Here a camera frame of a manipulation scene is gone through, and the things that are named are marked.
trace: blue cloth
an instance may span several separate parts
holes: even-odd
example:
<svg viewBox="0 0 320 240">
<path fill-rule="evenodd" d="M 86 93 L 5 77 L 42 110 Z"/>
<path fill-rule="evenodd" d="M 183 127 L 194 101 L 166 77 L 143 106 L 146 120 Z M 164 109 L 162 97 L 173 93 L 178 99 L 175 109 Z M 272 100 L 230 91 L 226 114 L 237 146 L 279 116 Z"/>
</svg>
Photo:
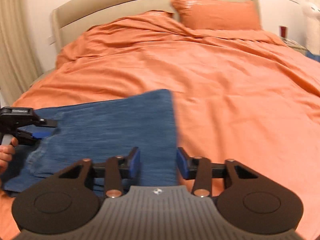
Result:
<svg viewBox="0 0 320 240">
<path fill-rule="evenodd" d="M 4 190 L 21 192 L 83 158 L 95 163 L 141 150 L 141 186 L 173 186 L 176 178 L 176 128 L 171 94 L 157 90 L 126 99 L 36 110 L 58 121 L 57 128 L 28 126 L 30 132 L 51 131 L 35 146 L 19 146 L 1 176 Z M 95 190 L 103 190 L 103 179 Z"/>
<path fill-rule="evenodd" d="M 317 62 L 320 62 L 320 55 L 314 55 L 310 51 L 307 51 L 306 57 L 311 58 Z"/>
</svg>

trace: human hand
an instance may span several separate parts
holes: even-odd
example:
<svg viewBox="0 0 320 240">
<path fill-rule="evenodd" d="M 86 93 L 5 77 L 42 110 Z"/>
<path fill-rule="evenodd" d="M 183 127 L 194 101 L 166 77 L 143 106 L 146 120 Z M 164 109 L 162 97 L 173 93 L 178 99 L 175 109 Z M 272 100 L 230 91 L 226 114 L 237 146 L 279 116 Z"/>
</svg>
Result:
<svg viewBox="0 0 320 240">
<path fill-rule="evenodd" d="M 10 145 L 0 145 L 0 174 L 8 168 L 12 155 L 15 154 L 15 147 L 18 146 L 18 140 L 12 138 Z"/>
</svg>

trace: gray ribbed plate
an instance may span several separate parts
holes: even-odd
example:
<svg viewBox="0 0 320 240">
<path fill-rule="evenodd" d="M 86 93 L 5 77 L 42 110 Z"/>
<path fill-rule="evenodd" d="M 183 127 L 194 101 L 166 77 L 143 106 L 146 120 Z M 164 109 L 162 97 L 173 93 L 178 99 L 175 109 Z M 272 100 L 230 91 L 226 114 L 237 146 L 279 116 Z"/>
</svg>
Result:
<svg viewBox="0 0 320 240">
<path fill-rule="evenodd" d="M 108 198 L 85 226 L 60 235 L 23 230 L 16 240 L 302 240 L 294 230 L 255 235 L 230 225 L 210 198 L 191 195 L 185 186 L 136 187 Z"/>
</svg>

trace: orange duvet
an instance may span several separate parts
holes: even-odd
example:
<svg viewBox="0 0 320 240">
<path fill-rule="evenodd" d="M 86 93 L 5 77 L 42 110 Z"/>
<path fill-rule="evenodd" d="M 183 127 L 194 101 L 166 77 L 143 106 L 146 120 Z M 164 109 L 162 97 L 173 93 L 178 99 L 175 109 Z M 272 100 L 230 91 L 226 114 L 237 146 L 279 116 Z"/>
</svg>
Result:
<svg viewBox="0 0 320 240">
<path fill-rule="evenodd" d="M 234 158 L 294 191 L 304 204 L 297 231 L 313 240 L 320 235 L 319 79 L 319 63 L 271 33 L 191 30 L 166 16 L 139 15 L 93 27 L 67 45 L 56 70 L 14 106 L 169 89 L 178 145 L 213 162 Z M 218 194 L 221 184 L 214 187 Z M 0 237 L 9 240 L 18 230 L 11 200 L 0 201 Z"/>
</svg>

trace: orange pillow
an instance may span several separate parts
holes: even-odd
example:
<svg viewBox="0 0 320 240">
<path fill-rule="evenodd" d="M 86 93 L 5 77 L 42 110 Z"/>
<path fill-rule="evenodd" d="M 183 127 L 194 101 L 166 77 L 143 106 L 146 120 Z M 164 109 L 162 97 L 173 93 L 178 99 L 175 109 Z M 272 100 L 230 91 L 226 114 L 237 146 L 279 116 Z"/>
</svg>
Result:
<svg viewBox="0 0 320 240">
<path fill-rule="evenodd" d="M 252 1 L 171 0 L 180 22 L 193 30 L 261 30 Z"/>
<path fill-rule="evenodd" d="M 171 12 L 166 12 L 166 11 L 158 11 L 158 10 L 151 10 L 151 11 L 147 11 L 147 12 L 144 12 L 144 13 L 141 13 L 139 15 L 162 15 L 162 16 L 167 16 L 167 17 L 170 17 L 172 18 L 174 13 L 171 13 Z"/>
</svg>

